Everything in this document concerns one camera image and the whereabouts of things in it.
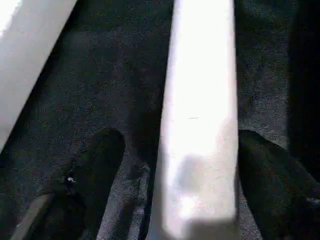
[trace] white metal bar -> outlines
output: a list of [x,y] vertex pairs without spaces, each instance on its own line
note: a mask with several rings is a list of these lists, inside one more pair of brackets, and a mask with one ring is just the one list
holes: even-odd
[[240,239],[233,1],[176,0],[147,239]]
[[0,151],[76,1],[0,2]]

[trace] shoe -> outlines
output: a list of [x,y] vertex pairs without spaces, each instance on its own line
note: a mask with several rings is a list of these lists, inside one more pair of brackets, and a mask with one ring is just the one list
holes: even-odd
[[125,151],[123,136],[103,129],[31,204],[12,240],[96,239]]
[[240,130],[238,166],[263,239],[320,239],[320,185],[298,159],[258,133]]

